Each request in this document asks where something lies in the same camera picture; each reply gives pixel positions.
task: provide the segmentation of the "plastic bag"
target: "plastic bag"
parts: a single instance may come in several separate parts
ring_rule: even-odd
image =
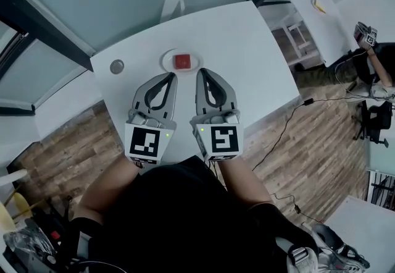
[[[56,254],[54,247],[33,219],[25,219],[24,221],[25,227],[3,235],[6,245],[13,252],[15,249],[20,249],[36,255],[40,259],[43,259],[46,253],[54,256]]]

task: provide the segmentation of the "person sitting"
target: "person sitting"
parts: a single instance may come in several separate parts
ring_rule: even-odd
[[[395,78],[395,43],[376,43],[373,47],[360,44],[360,52],[346,62],[304,70],[297,65],[293,73],[298,88],[350,83],[359,77],[366,84],[381,81],[383,86],[393,86]]]

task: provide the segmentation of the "black cable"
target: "black cable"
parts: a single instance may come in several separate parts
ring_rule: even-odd
[[[267,156],[268,156],[270,153],[272,153],[272,151],[274,150],[274,148],[276,147],[276,145],[280,142],[280,140],[281,140],[281,138],[282,138],[282,136],[283,136],[283,134],[284,134],[284,132],[285,132],[285,130],[286,130],[286,127],[287,127],[289,121],[292,119],[292,117],[293,117],[293,115],[294,115],[296,109],[298,109],[299,107],[302,107],[302,106],[311,105],[311,104],[313,104],[313,103],[315,103],[315,102],[322,102],[322,101],[339,101],[340,99],[351,99],[351,98],[328,98],[328,99],[316,99],[316,100],[310,98],[310,99],[305,100],[303,104],[301,104],[301,105],[295,107],[294,110],[292,111],[291,117],[289,117],[289,119],[285,122],[285,127],[284,127],[283,131],[281,132],[280,137],[278,137],[278,139],[277,139],[276,143],[274,144],[274,146],[273,146],[273,147],[271,148],[271,150],[265,155],[265,157],[264,157],[261,161],[259,161],[259,163],[258,163],[252,170],[255,170],[259,165],[261,165],[261,164],[265,161],[265,159],[267,158]]]
[[[111,267],[114,267],[114,268],[118,269],[120,272],[127,273],[125,270],[121,269],[118,266],[115,266],[115,265],[110,264],[110,263],[102,262],[102,261],[95,261],[95,260],[82,260],[82,261],[73,263],[70,266],[70,269],[69,269],[68,272],[75,272],[75,273],[81,272],[82,269],[85,270],[87,267],[89,267],[92,264],[102,264],[102,265],[111,266]]]
[[[274,195],[274,197],[276,198],[276,200],[285,200],[286,198],[292,197],[293,203],[294,203],[294,209],[295,209],[295,211],[296,211],[296,214],[302,214],[303,216],[305,216],[305,217],[307,217],[307,218],[310,218],[310,219],[313,220],[313,221],[320,222],[320,221],[316,220],[315,218],[310,217],[310,216],[304,214],[304,213],[301,211],[300,207],[295,203],[295,196],[294,196],[294,195],[290,194],[290,195],[288,195],[288,196],[284,196],[284,197],[280,197],[280,198],[277,197],[277,194],[276,194],[276,193],[270,194],[270,196],[272,196],[272,195]]]

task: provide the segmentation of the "black office chair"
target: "black office chair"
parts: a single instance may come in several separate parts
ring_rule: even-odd
[[[389,129],[391,127],[391,118],[393,115],[392,103],[385,101],[381,106],[372,106],[367,109],[366,101],[362,102],[362,120],[358,120],[360,123],[359,133],[353,138],[357,140],[360,135],[360,139],[364,140],[369,138],[369,141],[376,144],[385,145],[388,148],[388,141],[380,141],[380,131],[382,129]]]

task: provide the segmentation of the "red cube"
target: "red cube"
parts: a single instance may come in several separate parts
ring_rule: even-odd
[[[174,58],[174,64],[176,69],[190,69],[191,56],[189,54],[177,54]]]

